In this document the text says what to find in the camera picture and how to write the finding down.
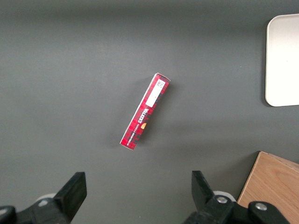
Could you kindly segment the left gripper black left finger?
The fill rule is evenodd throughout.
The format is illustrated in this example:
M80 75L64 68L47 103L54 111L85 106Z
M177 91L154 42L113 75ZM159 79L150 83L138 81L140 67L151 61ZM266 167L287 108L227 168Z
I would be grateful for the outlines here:
M39 197L32 205L16 211L0 207L2 224L70 224L87 196L85 172L76 172L57 192Z

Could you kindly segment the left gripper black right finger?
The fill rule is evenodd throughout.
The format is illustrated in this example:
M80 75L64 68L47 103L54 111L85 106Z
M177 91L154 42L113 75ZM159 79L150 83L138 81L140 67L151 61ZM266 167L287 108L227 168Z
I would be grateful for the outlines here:
M252 201L248 207L222 194L215 194L201 171L192 171L192 198L197 211L185 224L288 224L274 205Z

